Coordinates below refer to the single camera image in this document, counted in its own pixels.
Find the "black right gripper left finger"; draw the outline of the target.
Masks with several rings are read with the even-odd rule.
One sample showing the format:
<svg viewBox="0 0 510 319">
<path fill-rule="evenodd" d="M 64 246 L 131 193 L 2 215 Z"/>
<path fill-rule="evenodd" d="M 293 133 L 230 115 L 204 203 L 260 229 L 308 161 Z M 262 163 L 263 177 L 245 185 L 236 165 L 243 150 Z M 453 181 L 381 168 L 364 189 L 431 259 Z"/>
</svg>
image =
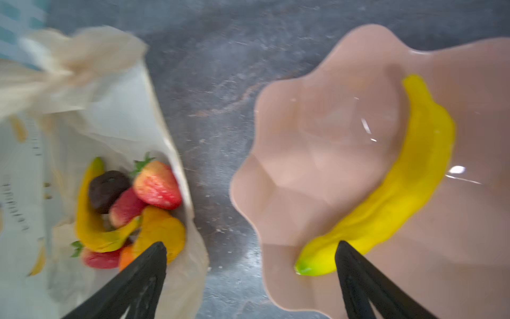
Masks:
<svg viewBox="0 0 510 319">
<path fill-rule="evenodd" d="M 154 318 L 166 267 L 166 248 L 154 243 L 65 318 Z"/>
</svg>

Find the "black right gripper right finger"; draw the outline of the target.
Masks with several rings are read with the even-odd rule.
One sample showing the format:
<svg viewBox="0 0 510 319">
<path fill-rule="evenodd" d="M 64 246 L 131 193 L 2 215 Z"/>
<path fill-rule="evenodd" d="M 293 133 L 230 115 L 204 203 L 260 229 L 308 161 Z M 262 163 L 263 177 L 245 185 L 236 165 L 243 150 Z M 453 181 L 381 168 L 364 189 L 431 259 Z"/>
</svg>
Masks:
<svg viewBox="0 0 510 319">
<path fill-rule="evenodd" d="M 335 254 L 337 275 L 349 318 L 435 318 L 348 242 L 340 241 Z"/>
</svg>

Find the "orange fruit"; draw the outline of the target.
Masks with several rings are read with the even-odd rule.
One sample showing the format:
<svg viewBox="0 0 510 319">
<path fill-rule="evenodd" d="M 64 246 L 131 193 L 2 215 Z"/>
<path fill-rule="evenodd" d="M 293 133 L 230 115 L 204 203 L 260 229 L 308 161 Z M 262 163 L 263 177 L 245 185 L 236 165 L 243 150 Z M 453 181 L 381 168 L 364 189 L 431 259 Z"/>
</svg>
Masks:
<svg viewBox="0 0 510 319">
<path fill-rule="evenodd" d="M 130 263 L 135 260 L 133 252 L 133 244 L 124 247 L 120 253 L 119 258 L 119 271 L 123 271 Z"/>
</svg>

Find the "yellow green mango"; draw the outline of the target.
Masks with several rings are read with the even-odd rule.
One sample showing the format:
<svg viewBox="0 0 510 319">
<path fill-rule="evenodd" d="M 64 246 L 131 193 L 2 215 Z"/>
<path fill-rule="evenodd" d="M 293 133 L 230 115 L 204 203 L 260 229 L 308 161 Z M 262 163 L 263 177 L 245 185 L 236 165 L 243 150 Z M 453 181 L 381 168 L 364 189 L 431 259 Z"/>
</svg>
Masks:
<svg viewBox="0 0 510 319">
<path fill-rule="evenodd" d="M 94 158 L 83 175 L 76 205 L 76 236 L 86 248 L 97 253 L 108 253 L 122 248 L 142 222 L 141 217 L 135 217 L 119 229 L 112 231 L 106 229 L 102 217 L 90 204 L 88 195 L 90 182 L 104 172 L 103 160 L 99 157 Z"/>
</svg>

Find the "yellow round lemon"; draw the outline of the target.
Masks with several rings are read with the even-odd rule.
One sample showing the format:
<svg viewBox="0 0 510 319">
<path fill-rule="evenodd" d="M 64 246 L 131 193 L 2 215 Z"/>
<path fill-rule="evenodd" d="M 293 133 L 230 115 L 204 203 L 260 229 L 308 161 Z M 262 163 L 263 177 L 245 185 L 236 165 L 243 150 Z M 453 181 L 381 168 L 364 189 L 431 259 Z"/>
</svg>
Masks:
<svg viewBox="0 0 510 319">
<path fill-rule="evenodd" d="M 133 244 L 134 257 L 139 257 L 150 246 L 158 242 L 162 242 L 166 248 L 167 264 L 169 265 L 185 247 L 186 229 L 184 224 L 168 211 L 147 206 L 142 211 L 141 229 Z"/>
</svg>

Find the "red orange strawberry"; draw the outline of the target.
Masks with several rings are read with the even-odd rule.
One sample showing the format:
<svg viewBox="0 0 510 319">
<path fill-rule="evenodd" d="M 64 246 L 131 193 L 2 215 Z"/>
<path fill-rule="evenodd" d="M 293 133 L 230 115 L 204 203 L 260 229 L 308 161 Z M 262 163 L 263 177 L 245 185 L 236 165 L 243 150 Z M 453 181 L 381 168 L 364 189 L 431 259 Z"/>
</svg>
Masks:
<svg viewBox="0 0 510 319">
<path fill-rule="evenodd" d="M 134 170 L 130 175 L 133 178 L 134 193 L 148 205 L 174 210 L 183 203 L 172 169 L 156 160 L 149 152 L 143 160 L 134 162 Z"/>
</svg>

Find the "yellow banana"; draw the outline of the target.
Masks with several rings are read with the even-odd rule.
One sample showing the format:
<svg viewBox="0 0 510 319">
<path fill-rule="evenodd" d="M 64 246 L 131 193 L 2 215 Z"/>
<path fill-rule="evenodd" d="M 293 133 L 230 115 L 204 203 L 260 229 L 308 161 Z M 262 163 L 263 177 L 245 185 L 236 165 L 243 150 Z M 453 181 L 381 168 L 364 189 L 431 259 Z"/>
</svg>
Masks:
<svg viewBox="0 0 510 319">
<path fill-rule="evenodd" d="M 380 186 L 329 233 L 312 239 L 294 270 L 302 276 L 336 271 L 340 242 L 362 255 L 390 239 L 430 200 L 448 170 L 456 140 L 456 124 L 437 104 L 424 79 L 412 74 L 402 81 L 409 100 L 405 139 L 397 160 Z"/>
</svg>

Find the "banana print plastic bag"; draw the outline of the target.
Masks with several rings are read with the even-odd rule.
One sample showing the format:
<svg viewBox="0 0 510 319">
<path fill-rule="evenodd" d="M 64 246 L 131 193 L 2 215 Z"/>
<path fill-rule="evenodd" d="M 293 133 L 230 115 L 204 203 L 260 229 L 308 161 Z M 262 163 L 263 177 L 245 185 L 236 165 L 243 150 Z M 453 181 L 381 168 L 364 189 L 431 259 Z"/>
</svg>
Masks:
<svg viewBox="0 0 510 319">
<path fill-rule="evenodd" d="M 78 257 L 78 196 L 86 169 L 136 171 L 154 156 L 173 170 L 185 246 L 166 268 L 157 318 L 195 318 L 209 258 L 187 179 L 148 73 L 147 45 L 113 27 L 68 37 L 41 29 L 21 46 L 34 67 L 1 60 L 1 317 L 62 318 L 117 274 Z"/>
</svg>

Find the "dark brown round fruit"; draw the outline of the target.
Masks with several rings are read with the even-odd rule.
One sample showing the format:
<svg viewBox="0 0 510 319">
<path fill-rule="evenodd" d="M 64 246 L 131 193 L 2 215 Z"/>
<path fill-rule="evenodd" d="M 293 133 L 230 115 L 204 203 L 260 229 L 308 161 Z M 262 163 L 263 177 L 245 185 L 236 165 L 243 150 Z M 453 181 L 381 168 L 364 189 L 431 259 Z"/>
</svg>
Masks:
<svg viewBox="0 0 510 319">
<path fill-rule="evenodd" d="M 106 214 L 119 198 L 131 186 L 126 174 L 111 170 L 94 178 L 88 188 L 88 198 L 97 213 Z"/>
</svg>

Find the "peach wavy plate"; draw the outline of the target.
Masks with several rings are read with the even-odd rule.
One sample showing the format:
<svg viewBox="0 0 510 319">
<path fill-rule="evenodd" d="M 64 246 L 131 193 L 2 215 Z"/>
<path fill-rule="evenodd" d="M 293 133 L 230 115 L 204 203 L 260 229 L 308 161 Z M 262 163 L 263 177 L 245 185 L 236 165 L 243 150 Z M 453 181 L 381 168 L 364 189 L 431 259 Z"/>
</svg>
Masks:
<svg viewBox="0 0 510 319">
<path fill-rule="evenodd" d="M 258 234 L 280 308 L 347 316 L 337 275 L 300 276 L 294 263 L 392 166 L 409 74 L 455 120 L 455 150 L 427 206 L 367 258 L 439 318 L 509 317 L 509 40 L 424 52 L 380 25 L 354 29 L 313 72 L 268 85 L 256 102 L 231 200 Z"/>
</svg>

